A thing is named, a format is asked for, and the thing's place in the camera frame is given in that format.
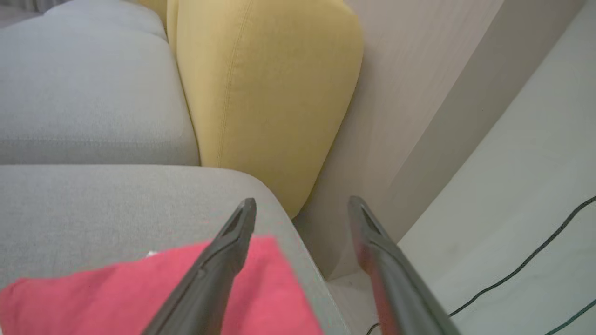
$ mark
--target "white wall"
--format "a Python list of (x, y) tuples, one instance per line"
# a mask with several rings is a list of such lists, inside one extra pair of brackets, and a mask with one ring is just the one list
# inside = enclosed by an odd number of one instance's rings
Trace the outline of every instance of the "white wall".
[[(449, 312), (515, 269), (596, 196), (596, 0), (400, 241)], [(454, 317), (464, 334), (544, 334), (596, 299), (596, 203), (509, 282)], [(596, 308), (561, 334), (593, 334)]]

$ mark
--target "wooden panel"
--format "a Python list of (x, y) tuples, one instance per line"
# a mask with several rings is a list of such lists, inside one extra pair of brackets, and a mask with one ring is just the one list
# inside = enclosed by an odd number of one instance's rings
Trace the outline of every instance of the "wooden panel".
[(506, 0), (383, 195), (377, 216), (399, 241), (522, 89), (584, 0)]
[[(327, 278), (356, 268), (347, 198), (362, 196), (398, 241), (505, 110), (582, 1), (347, 2), (365, 35), (361, 75), (310, 202), (294, 220)], [(452, 136), (450, 146), (441, 146)], [(437, 154), (440, 164), (449, 163), (445, 170), (433, 166)], [(437, 175), (426, 178), (427, 173)]]

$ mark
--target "fabric seam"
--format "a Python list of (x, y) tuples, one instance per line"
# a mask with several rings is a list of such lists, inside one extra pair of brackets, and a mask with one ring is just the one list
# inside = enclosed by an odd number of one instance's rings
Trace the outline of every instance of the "fabric seam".
[(217, 167), (220, 168), (222, 164), (222, 156), (224, 155), (224, 139), (225, 139), (225, 129), (226, 124), (228, 121), (228, 108), (229, 108), (229, 101), (230, 101), (230, 86), (232, 85), (232, 72), (234, 71), (234, 64), (236, 62), (236, 53), (238, 51), (238, 44), (240, 43), (240, 38), (244, 32), (244, 28), (246, 26), (246, 21), (248, 20), (250, 10), (253, 5), (253, 0), (250, 0), (249, 4), (246, 6), (246, 11), (244, 12), (244, 17), (242, 18), (242, 22), (240, 23), (240, 30), (238, 31), (238, 36), (236, 36), (236, 40), (234, 41), (234, 46), (232, 47), (232, 60), (228, 67), (228, 75), (226, 78), (226, 88), (225, 88), (225, 102), (223, 105), (223, 116), (222, 116), (222, 123), (221, 123), (221, 135), (219, 139), (219, 151), (218, 151), (218, 162)]

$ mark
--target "gray fabric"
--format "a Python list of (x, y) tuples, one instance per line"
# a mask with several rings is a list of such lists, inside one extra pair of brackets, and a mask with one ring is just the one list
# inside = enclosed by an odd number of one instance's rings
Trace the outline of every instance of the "gray fabric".
[(246, 197), (273, 234), (325, 334), (348, 334), (280, 203), (241, 172), (190, 166), (0, 166), (0, 284), (135, 260), (212, 238)]
[(175, 59), (146, 31), (156, 14), (71, 4), (0, 30), (0, 164), (197, 165)]
[(54, 7), (44, 15), (84, 18), (149, 33), (167, 41), (159, 16), (149, 8), (124, 0), (73, 0)]

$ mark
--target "black cable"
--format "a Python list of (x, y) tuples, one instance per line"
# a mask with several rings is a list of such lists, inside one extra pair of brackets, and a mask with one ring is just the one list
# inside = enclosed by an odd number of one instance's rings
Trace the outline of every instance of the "black cable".
[(555, 239), (555, 237), (557, 237), (559, 234), (561, 234), (561, 232), (563, 231), (563, 229), (565, 229), (565, 227), (567, 227), (567, 225), (569, 224), (569, 222), (571, 222), (571, 220), (573, 219), (573, 217), (576, 216), (579, 213), (580, 210), (582, 210), (587, 205), (593, 203), (594, 201), (596, 201), (596, 197), (592, 197), (592, 198), (586, 200), (584, 203), (582, 203), (578, 207), (576, 207), (571, 212), (571, 214), (567, 217), (567, 219), (565, 219), (565, 221), (563, 222), (563, 224), (561, 224), (561, 226), (552, 235), (550, 235), (548, 237), (548, 239), (546, 241), (544, 241), (544, 243), (542, 243), (536, 250), (534, 250), (534, 252), (528, 258), (526, 258), (526, 260), (524, 260), (523, 263), (521, 263), (521, 265), (517, 267), (517, 269), (515, 269), (512, 273), (508, 274), (505, 278), (499, 280), (496, 284), (493, 284), (493, 285), (485, 288), (484, 290), (478, 292), (478, 294), (476, 294), (472, 299), (470, 299), (468, 302), (466, 302), (465, 304), (463, 304), (460, 308), (458, 308), (455, 311), (451, 312), (449, 314), (449, 316), (452, 317), (455, 314), (463, 311), (464, 308), (470, 306), (470, 304), (472, 304), (474, 301), (476, 301), (476, 299), (478, 299), (481, 295), (485, 294), (486, 292), (488, 292), (488, 291), (490, 291), (492, 289), (495, 289), (495, 288), (499, 287), (502, 283), (508, 281), (509, 279), (511, 279), (511, 277), (515, 276), (518, 272), (520, 272), (532, 260), (532, 258), (534, 258), (540, 251), (542, 251), (542, 249), (544, 249), (550, 242), (552, 242)]
[(579, 318), (580, 316), (582, 316), (582, 314), (584, 314), (585, 312), (587, 312), (590, 308), (594, 307), (594, 305), (596, 305), (596, 299), (594, 299), (594, 301), (592, 301), (587, 306), (585, 306), (584, 308), (582, 308), (581, 311), (575, 313), (575, 315), (572, 316), (572, 317), (570, 317), (569, 320), (565, 321), (564, 323), (562, 323), (561, 325), (559, 325), (557, 328), (549, 331), (548, 333), (546, 333), (544, 335), (553, 335), (554, 333), (558, 332), (559, 330), (567, 327), (568, 325), (571, 324), (571, 322), (575, 321), (575, 319)]
[(375, 323), (374, 325), (372, 325), (372, 326), (371, 326), (371, 327), (368, 329), (367, 335), (371, 335), (371, 333), (373, 332), (373, 330), (374, 330), (375, 328), (377, 328), (378, 326), (380, 326), (380, 325), (381, 325), (381, 324), (380, 324), (380, 323), (378, 323), (378, 322), (377, 322), (377, 323)]
[[(452, 317), (455, 314), (463, 311), (466, 307), (470, 306), (474, 301), (476, 301), (476, 299), (478, 299), (481, 295), (485, 294), (486, 292), (488, 292), (488, 291), (490, 291), (492, 289), (495, 289), (495, 288), (499, 287), (501, 284), (503, 284), (504, 282), (506, 282), (509, 279), (511, 279), (511, 277), (515, 276), (518, 272), (520, 272), (532, 260), (532, 258), (534, 258), (540, 251), (542, 251), (542, 249), (546, 248), (546, 246), (549, 245), (550, 242), (552, 242), (555, 239), (555, 237), (557, 237), (559, 234), (561, 234), (561, 232), (565, 229), (565, 227), (567, 227), (567, 225), (569, 224), (569, 222), (571, 222), (571, 220), (573, 220), (573, 218), (579, 213), (580, 210), (584, 209), (584, 207), (586, 207), (587, 205), (593, 203), (594, 201), (596, 201), (596, 196), (595, 197), (591, 197), (590, 199), (586, 200), (585, 202), (583, 202), (582, 204), (580, 204), (578, 207), (576, 207), (571, 212), (571, 214), (567, 217), (567, 219), (565, 219), (565, 221), (563, 221), (563, 223), (559, 226), (559, 228), (557, 228), (557, 230), (552, 235), (550, 235), (548, 237), (548, 239), (546, 241), (544, 241), (544, 243), (542, 243), (536, 250), (534, 250), (532, 252), (532, 254), (530, 256), (528, 256), (528, 258), (526, 258), (523, 261), (523, 263), (521, 263), (521, 265), (518, 266), (512, 273), (508, 274), (505, 278), (499, 280), (497, 283), (495, 283), (495, 284), (493, 284), (493, 285), (485, 288), (484, 290), (478, 292), (474, 297), (472, 297), (472, 299), (468, 300), (468, 302), (466, 302), (465, 304), (461, 305), (461, 307), (459, 307), (458, 309), (456, 309), (453, 312), (451, 312), (449, 314), (449, 316)], [(552, 334), (560, 331), (561, 329), (567, 327), (568, 325), (571, 324), (571, 322), (575, 321), (575, 319), (579, 318), (587, 310), (589, 310), (590, 308), (594, 307), (594, 305), (596, 305), (596, 299), (594, 301), (592, 301), (591, 303), (589, 303), (584, 308), (582, 308), (579, 312), (575, 313), (575, 315), (572, 316), (571, 318), (569, 318), (567, 321), (565, 321), (564, 323), (562, 323), (561, 325), (559, 325), (557, 328), (549, 331), (545, 335), (552, 335)], [(375, 323), (374, 325), (372, 325), (372, 327), (368, 330), (367, 335), (370, 335), (371, 332), (373, 331), (373, 329), (375, 329), (379, 325), (380, 325), (379, 323)]]

